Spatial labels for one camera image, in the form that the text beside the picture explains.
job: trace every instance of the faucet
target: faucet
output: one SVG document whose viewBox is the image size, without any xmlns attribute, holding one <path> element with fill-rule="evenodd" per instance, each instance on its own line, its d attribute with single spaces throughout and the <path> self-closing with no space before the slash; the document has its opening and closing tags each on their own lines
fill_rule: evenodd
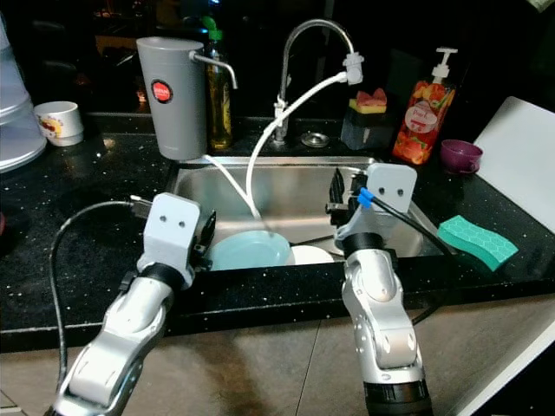
<svg viewBox="0 0 555 416">
<path fill-rule="evenodd" d="M 353 47 L 353 42 L 350 40 L 347 31 L 341 27 L 338 23 L 333 22 L 331 20 L 325 19 L 311 19 L 307 20 L 304 23 L 299 24 L 295 29 L 291 31 L 287 41 L 285 42 L 284 48 L 284 62 L 281 71 L 281 86 L 279 88 L 279 94 L 277 95 L 277 102 L 274 104 L 275 115 L 280 115 L 285 108 L 287 107 L 287 102 L 285 101 L 285 92 L 287 89 L 287 78 L 288 78 L 288 67 L 289 67 L 289 53 L 291 51 L 291 46 L 297 39 L 297 37 L 309 28 L 327 28 L 332 29 L 335 31 L 343 40 L 349 53 L 347 54 L 347 58 L 343 61 L 343 65 L 347 68 L 347 78 L 349 85 L 357 84 L 362 82 L 362 66 L 361 63 L 364 61 L 364 58 L 358 55 L 355 52 L 355 48 Z M 284 137 L 287 134 L 287 121 L 285 119 L 281 126 L 276 128 L 276 132 L 274 135 L 273 144 L 275 146 L 282 146 L 285 144 Z"/>
</svg>

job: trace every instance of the kitchen sink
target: kitchen sink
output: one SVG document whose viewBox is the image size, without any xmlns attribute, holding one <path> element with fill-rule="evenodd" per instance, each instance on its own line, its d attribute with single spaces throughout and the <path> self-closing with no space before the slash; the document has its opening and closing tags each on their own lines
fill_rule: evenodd
<svg viewBox="0 0 555 416">
<path fill-rule="evenodd" d="M 224 157 L 218 161 L 241 186 L 245 186 L 248 158 Z M 372 163 L 375 160 L 371 158 L 342 156 L 258 158 L 253 174 L 253 193 L 265 227 L 283 235 L 292 244 L 330 236 L 310 245 L 327 250 L 337 261 L 343 260 L 343 253 L 331 237 L 336 227 L 330 225 L 330 216 L 324 210 L 329 202 L 330 183 L 336 168 L 339 169 L 345 180 L 343 200 L 346 202 L 351 177 L 366 172 Z M 224 175 L 203 159 L 180 168 L 170 183 L 170 192 L 200 204 L 199 227 L 212 210 L 217 212 L 212 245 L 238 232 L 262 228 Z M 411 203 L 408 214 L 432 233 L 437 232 L 414 203 Z M 420 232 L 398 220 L 386 245 L 395 249 L 398 257 L 440 254 Z"/>
</svg>

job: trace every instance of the black countertop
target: black countertop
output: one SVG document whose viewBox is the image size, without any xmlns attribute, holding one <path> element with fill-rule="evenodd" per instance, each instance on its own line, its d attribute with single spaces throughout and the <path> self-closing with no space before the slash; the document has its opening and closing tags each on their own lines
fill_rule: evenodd
<svg viewBox="0 0 555 416">
<path fill-rule="evenodd" d="M 63 221 L 95 202 L 130 194 L 152 198 L 165 189 L 171 164 L 158 152 L 152 121 L 98 120 L 103 132 L 113 133 L 90 134 L 77 146 L 49 146 L 37 160 L 0 178 L 0 209 L 8 225 L 0 237 L 2 352 L 57 347 L 46 270 Z M 245 132 L 259 132 L 260 123 L 245 124 Z M 328 129 L 333 135 L 337 124 Z M 248 154 L 256 135 L 247 136 L 221 154 Z M 353 154 L 341 146 L 319 154 L 326 152 Z M 457 266 L 444 257 L 400 259 L 407 308 L 426 307 L 445 294 L 447 303 L 461 304 L 555 292 L 553 234 L 475 175 L 447 175 L 437 158 L 417 171 L 414 201 L 436 225 L 461 214 L 507 237 L 519 252 L 495 272 L 468 255 L 458 255 Z M 120 280 L 142 252 L 143 227 L 144 220 L 124 209 L 108 208 L 76 223 L 64 238 L 58 271 L 69 345 L 83 345 L 98 333 Z M 167 333 L 344 316 L 342 280 L 340 263 L 200 274 L 176 299 Z"/>
</svg>

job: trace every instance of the sponge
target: sponge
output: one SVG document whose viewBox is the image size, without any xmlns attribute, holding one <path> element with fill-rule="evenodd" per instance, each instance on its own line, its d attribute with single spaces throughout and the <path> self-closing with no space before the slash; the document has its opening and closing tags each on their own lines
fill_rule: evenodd
<svg viewBox="0 0 555 416">
<path fill-rule="evenodd" d="M 476 256 L 491 271 L 519 250 L 496 232 L 480 228 L 460 215 L 441 223 L 437 235 L 454 248 Z"/>
<path fill-rule="evenodd" d="M 356 99 L 349 100 L 349 107 L 360 114 L 385 113 L 388 105 L 388 97 L 383 89 L 378 88 L 370 95 L 364 91 L 356 93 Z"/>
</svg>

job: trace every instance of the green bottle cap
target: green bottle cap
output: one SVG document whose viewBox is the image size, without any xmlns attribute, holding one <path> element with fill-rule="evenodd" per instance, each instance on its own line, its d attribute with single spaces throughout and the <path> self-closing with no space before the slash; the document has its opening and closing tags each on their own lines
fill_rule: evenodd
<svg viewBox="0 0 555 416">
<path fill-rule="evenodd" d="M 221 41 L 224 37 L 224 32 L 218 29 L 216 21 L 209 16 L 202 18 L 202 24 L 208 29 L 208 39 L 211 41 Z"/>
</svg>

